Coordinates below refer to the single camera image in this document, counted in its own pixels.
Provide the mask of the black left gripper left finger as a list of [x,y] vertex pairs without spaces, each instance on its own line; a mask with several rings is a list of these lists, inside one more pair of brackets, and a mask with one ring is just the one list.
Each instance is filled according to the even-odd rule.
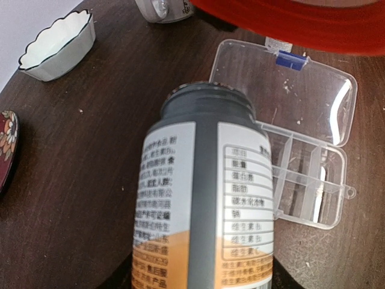
[[132,253],[96,289],[131,289]]

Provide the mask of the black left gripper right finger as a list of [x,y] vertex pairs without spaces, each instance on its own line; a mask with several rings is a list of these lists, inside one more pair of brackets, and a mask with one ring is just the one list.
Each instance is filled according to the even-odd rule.
[[272,289],[304,289],[284,268],[279,260],[273,258]]

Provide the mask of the clear plastic pill organizer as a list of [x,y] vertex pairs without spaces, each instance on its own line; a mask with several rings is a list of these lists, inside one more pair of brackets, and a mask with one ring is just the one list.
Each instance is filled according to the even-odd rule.
[[228,39],[218,46],[209,79],[243,92],[269,136],[275,217],[334,228],[344,200],[356,195],[346,183],[343,150],[356,108],[355,78],[306,55]]

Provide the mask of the grey cap pill bottle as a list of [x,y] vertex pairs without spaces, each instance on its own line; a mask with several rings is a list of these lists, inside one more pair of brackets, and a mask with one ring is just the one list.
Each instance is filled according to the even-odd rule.
[[224,85],[169,95],[143,144],[132,288],[271,288],[271,145],[255,118]]

